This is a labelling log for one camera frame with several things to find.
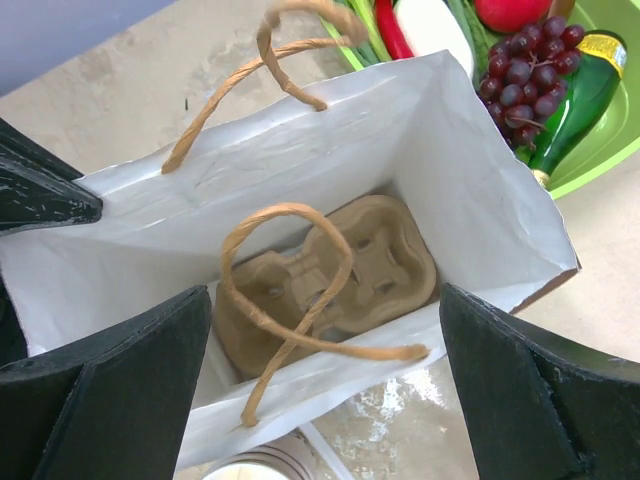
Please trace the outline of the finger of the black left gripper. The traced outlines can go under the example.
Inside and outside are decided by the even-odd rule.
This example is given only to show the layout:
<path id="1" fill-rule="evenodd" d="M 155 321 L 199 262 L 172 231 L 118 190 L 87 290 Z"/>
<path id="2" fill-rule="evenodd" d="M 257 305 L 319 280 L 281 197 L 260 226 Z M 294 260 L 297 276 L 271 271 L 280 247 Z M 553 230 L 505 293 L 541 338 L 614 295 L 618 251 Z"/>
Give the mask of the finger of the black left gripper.
<path id="1" fill-rule="evenodd" d="M 90 224 L 103 202 L 77 185 L 81 172 L 1 122 L 1 234 Z"/>

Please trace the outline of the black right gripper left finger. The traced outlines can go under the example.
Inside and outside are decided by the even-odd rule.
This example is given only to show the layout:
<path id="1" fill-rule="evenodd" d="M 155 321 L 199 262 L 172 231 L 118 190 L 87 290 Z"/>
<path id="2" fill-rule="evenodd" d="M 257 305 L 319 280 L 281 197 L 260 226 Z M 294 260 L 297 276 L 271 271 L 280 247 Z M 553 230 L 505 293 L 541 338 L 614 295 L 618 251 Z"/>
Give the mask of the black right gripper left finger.
<path id="1" fill-rule="evenodd" d="M 2 478 L 172 478 L 210 322 L 196 286 L 2 366 Z"/>

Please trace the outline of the brown pulp cup carrier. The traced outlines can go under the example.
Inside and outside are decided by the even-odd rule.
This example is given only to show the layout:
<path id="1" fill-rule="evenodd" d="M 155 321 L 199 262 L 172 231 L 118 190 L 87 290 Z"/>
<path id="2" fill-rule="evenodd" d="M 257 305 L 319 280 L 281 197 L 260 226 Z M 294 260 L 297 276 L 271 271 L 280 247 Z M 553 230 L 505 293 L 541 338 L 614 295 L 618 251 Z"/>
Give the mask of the brown pulp cup carrier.
<path id="1" fill-rule="evenodd" d="M 298 215 L 313 226 L 299 251 L 267 251 L 233 263 L 243 241 L 276 216 Z M 285 344 L 285 364 L 314 351 L 371 360 L 417 360 L 427 347 L 349 347 L 327 332 L 359 335 L 424 306 L 437 283 L 431 254 L 408 209 L 385 195 L 368 195 L 328 216 L 304 204 L 284 203 L 258 211 L 225 238 L 220 255 L 214 322 L 228 359 L 256 378 L 276 365 Z"/>

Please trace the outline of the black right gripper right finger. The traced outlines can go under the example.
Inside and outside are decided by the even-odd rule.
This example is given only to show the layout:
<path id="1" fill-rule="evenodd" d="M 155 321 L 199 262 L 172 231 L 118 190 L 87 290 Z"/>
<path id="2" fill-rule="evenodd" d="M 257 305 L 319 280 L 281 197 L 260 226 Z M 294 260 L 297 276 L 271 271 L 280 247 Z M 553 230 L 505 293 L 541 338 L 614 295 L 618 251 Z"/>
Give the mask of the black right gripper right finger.
<path id="1" fill-rule="evenodd" d="M 480 478 L 638 478 L 638 363 L 451 284 L 439 315 Z"/>

